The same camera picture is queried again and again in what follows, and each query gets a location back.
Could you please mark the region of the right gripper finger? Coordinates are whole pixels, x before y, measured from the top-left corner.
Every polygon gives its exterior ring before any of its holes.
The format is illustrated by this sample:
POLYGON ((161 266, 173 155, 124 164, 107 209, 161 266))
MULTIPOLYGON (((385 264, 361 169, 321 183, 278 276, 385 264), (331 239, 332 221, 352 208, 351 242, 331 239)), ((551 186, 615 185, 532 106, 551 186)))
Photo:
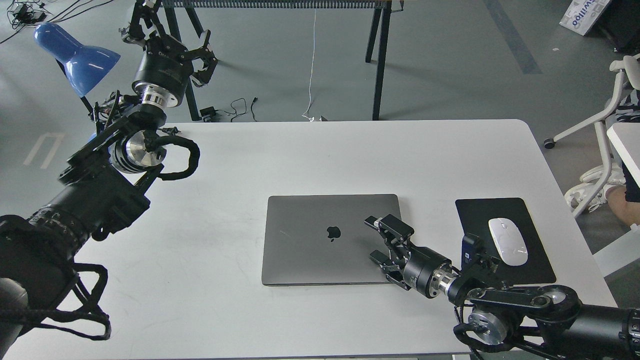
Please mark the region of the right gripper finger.
POLYGON ((390 251, 407 248, 410 244, 410 238, 415 232, 414 228, 393 214, 388 214, 383 218, 369 216, 364 220, 364 223, 380 234, 386 248, 390 251))
POLYGON ((398 287, 409 291, 414 289, 414 285, 409 280, 409 259, 412 252, 409 250, 402 256, 404 262, 394 262, 390 257, 387 257, 382 251, 374 250, 370 253, 369 259, 373 261, 385 275, 387 281, 398 285, 398 287))

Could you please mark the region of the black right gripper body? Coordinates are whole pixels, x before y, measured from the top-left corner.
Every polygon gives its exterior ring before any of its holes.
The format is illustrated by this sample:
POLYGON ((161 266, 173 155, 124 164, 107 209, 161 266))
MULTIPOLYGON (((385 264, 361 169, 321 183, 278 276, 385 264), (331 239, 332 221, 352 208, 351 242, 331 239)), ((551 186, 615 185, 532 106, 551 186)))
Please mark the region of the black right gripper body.
POLYGON ((415 289, 428 299, 441 292, 442 274, 453 273, 452 261, 428 247, 407 241, 396 244, 395 253, 395 264, 399 268, 395 284, 406 291, 415 289))

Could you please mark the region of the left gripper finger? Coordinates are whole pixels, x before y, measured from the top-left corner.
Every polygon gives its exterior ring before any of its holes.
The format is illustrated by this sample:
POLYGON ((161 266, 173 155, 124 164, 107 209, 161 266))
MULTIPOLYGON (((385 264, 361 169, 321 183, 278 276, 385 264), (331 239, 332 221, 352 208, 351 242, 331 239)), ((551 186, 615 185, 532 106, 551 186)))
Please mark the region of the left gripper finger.
POLYGON ((153 28, 162 34, 162 23, 157 14, 160 5, 160 0, 136 0, 128 25, 119 29, 122 41, 144 48, 147 38, 142 23, 146 25, 146 29, 153 28))
POLYGON ((190 50, 190 57, 192 60, 201 60, 202 69, 194 71, 191 78, 192 84, 194 84, 195 87, 202 88, 207 85, 213 77, 218 59, 210 46, 211 31, 209 29, 205 30, 199 38, 202 40, 202 46, 190 50))

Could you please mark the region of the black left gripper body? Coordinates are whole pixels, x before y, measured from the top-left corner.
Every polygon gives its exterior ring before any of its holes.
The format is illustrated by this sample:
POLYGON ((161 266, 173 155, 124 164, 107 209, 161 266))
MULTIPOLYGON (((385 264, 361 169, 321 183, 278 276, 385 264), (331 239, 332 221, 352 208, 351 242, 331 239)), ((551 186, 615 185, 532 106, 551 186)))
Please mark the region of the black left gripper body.
POLYGON ((143 104, 160 109, 178 107, 194 73, 197 50, 188 50, 172 35, 153 30, 142 47, 144 54, 135 73, 132 89, 143 104))

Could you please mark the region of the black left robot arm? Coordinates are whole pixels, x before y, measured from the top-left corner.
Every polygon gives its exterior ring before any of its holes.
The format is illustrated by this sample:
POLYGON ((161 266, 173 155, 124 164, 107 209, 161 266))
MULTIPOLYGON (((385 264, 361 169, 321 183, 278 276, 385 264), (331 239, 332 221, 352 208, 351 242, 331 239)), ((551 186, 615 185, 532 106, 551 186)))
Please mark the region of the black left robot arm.
POLYGON ((142 47, 133 95, 115 92, 88 105, 96 133, 67 161, 58 180, 64 189, 29 218, 1 217, 1 355, 46 319, 103 325, 93 341, 110 338, 109 316, 99 307, 107 269, 75 260, 88 239, 103 241, 130 227, 150 207, 146 191, 156 179, 190 177, 201 157, 198 145, 165 129, 166 109, 187 98, 198 120, 191 86, 212 77, 218 59, 195 9, 196 0, 137 0, 128 44, 142 47))

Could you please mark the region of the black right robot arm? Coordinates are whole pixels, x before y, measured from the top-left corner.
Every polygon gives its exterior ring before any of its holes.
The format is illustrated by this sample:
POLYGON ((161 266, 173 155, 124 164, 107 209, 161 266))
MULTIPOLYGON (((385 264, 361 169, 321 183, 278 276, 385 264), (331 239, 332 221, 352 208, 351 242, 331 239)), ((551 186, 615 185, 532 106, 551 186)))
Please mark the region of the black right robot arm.
POLYGON ((389 250, 369 256, 386 279, 429 299, 445 294, 458 321, 454 335, 474 354, 516 347, 553 360, 639 358, 638 309, 585 304, 566 285, 510 285, 496 274, 501 260, 471 233, 462 237, 471 259, 457 269, 438 252, 414 245, 414 229, 392 214, 370 216, 365 224, 389 250))

